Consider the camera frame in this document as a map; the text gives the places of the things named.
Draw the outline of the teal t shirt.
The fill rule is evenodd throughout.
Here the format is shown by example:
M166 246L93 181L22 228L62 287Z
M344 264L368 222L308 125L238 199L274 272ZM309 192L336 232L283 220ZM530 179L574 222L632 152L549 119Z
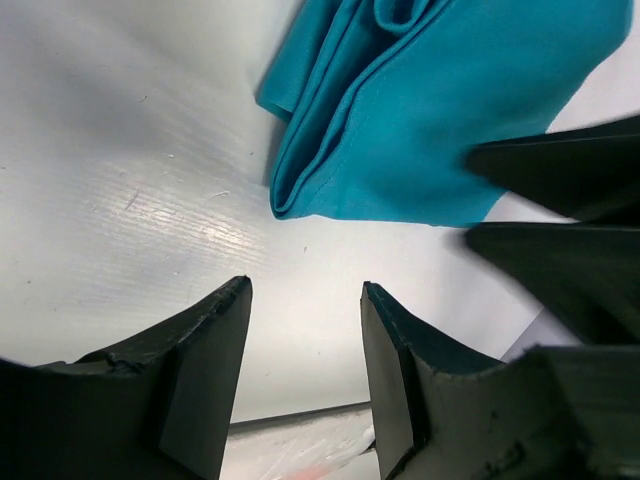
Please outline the teal t shirt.
M544 133L625 41L630 1L306 1L258 104L284 121L275 218L460 227L477 144Z

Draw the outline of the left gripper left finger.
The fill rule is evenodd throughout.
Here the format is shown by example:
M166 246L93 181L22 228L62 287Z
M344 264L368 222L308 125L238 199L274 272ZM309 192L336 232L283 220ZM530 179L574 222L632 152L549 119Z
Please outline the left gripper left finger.
M73 363L3 360L2 477L218 478L252 296L237 276Z

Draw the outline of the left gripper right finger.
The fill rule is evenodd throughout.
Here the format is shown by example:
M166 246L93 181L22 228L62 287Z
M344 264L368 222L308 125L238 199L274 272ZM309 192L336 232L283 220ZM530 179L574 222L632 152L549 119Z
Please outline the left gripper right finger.
M639 351L484 355L365 283L361 322L385 479L635 479Z

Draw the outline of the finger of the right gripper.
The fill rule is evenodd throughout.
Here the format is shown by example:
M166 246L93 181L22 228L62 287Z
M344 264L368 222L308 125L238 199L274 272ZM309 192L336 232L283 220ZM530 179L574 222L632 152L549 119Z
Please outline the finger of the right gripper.
M465 168L561 216L639 221L639 117L475 146Z
M464 243L582 342L639 342L637 228L493 222L467 230Z

